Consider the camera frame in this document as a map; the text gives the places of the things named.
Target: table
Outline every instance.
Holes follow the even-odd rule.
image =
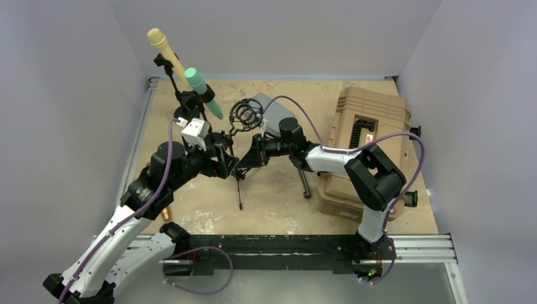
[[[208,81],[217,94],[217,101],[224,112],[218,120],[211,113],[208,119],[214,131],[230,129],[227,114],[240,99],[252,97],[258,92],[268,96],[284,94],[297,100],[312,118],[324,141],[328,140],[339,92],[348,86],[357,86],[385,94],[398,95],[395,83],[386,81]],[[311,141],[315,134],[306,118],[292,103],[282,100],[281,105],[291,110]],[[175,100],[170,81],[158,82],[151,111],[136,163],[136,172],[147,164],[157,147],[167,141],[167,125],[179,103]],[[255,132],[239,133],[234,137],[234,151],[242,157],[250,148]],[[174,140],[182,142],[180,127],[174,129]],[[411,151],[410,177],[417,166],[417,158]],[[237,183],[199,175],[174,194],[170,205],[172,220],[191,234],[353,234],[358,224],[350,220],[318,211],[318,177],[306,172],[311,199],[302,196],[303,187],[298,171],[287,157],[271,158],[267,167],[251,170],[241,183],[244,209],[239,210]],[[418,177],[411,190],[418,190],[416,208],[406,208],[396,220],[388,223],[390,234],[437,234],[423,177]],[[143,233],[154,234],[164,223],[158,217]]]

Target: beige table surface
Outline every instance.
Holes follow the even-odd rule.
[[[393,81],[208,81],[217,94],[224,112],[218,120],[210,112],[207,117],[215,132],[229,130],[227,114],[240,99],[258,92],[268,96],[291,96],[308,112],[324,141],[328,140],[339,92],[348,86],[357,86],[385,94],[398,95]],[[280,100],[291,110],[304,129],[307,138],[316,141],[315,134],[304,115],[291,102]],[[171,82],[158,83],[149,120],[142,140],[136,172],[147,164],[157,147],[167,141],[167,125],[179,103],[175,100]],[[235,154],[242,156],[250,148],[255,132],[239,133],[234,137]],[[174,140],[182,142],[180,127],[174,129]],[[417,165],[415,153],[409,158],[410,178]],[[235,179],[226,180],[198,175],[174,193],[170,205],[172,220],[191,234],[352,234],[356,222],[325,215],[318,211],[318,177],[306,172],[311,199],[302,197],[303,187],[298,171],[287,157],[271,158],[267,167],[251,170],[241,181],[243,210],[239,210]],[[388,224],[392,234],[436,234],[438,229],[429,197],[420,174],[411,190],[418,190],[417,208],[406,208],[404,213]],[[143,233],[154,234],[164,223],[158,217]]]

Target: white wall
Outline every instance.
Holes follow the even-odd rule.
[[[110,0],[142,68],[163,75],[158,27],[183,65],[209,77],[399,75],[440,0]]]
[[[41,284],[111,215],[146,76],[105,0],[1,7],[0,302],[55,303]]]
[[[442,1],[399,78],[470,303],[535,303],[537,3]]]

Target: teal microphone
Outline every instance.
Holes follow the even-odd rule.
[[[203,94],[207,91],[207,85],[205,84],[205,79],[203,75],[199,73],[195,68],[189,68],[185,71],[185,78],[188,84],[196,91],[198,94]],[[214,99],[206,103],[207,108],[211,110],[211,113],[218,117],[218,119],[223,119],[224,114],[222,114],[222,109],[218,105],[217,101]]]

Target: gray floor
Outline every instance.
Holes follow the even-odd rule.
[[[192,277],[184,286],[209,291],[229,275],[219,270],[213,277]],[[326,271],[235,271],[227,289],[213,296],[189,294],[162,283],[161,265],[131,284],[117,304],[176,303],[455,303],[445,266],[397,264],[383,282],[359,284],[352,275]]]

